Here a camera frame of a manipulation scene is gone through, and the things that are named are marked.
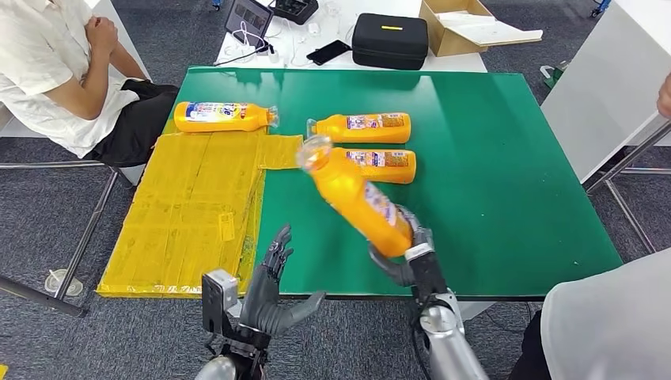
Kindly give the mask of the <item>person's right hand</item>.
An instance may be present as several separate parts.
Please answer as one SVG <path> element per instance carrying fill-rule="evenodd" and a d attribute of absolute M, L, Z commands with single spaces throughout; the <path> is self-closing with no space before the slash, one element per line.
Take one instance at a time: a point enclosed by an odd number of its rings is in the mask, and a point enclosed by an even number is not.
<path fill-rule="evenodd" d="M 92 16 L 85 26 L 91 52 L 110 58 L 118 44 L 115 24 L 106 17 Z"/>

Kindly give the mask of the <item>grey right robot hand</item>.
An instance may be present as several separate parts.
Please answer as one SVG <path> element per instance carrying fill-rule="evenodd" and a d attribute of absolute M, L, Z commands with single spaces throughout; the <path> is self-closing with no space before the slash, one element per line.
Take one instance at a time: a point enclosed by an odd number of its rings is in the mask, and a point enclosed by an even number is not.
<path fill-rule="evenodd" d="M 406 207 L 397 204 L 405 220 L 409 223 L 412 233 L 411 247 L 426 243 L 431 248 L 433 244 L 433 233 L 431 229 L 421 225 L 419 219 Z M 368 246 L 370 259 L 398 286 L 410 287 L 415 284 L 415 277 L 408 262 L 397 263 L 382 255 L 372 244 Z"/>

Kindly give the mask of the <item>person's hand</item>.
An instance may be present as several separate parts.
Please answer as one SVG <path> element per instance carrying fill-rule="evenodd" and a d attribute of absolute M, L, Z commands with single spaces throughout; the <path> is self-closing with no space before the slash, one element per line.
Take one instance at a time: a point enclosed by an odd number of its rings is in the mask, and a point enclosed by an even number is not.
<path fill-rule="evenodd" d="M 669 73 L 658 91 L 657 110 L 666 119 L 671 118 L 671 73 Z"/>

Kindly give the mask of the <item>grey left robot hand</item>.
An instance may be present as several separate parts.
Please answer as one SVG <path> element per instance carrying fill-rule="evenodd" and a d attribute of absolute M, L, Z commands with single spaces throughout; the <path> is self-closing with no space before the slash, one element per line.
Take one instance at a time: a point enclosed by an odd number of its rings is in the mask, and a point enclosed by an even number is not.
<path fill-rule="evenodd" d="M 261 264 L 254 269 L 239 317 L 243 326 L 269 336 L 280 336 L 316 313 L 326 297 L 325 292 L 319 291 L 289 308 L 279 305 L 279 284 L 294 251 L 288 246 L 290 240 L 291 227 L 286 224 L 267 247 Z"/>

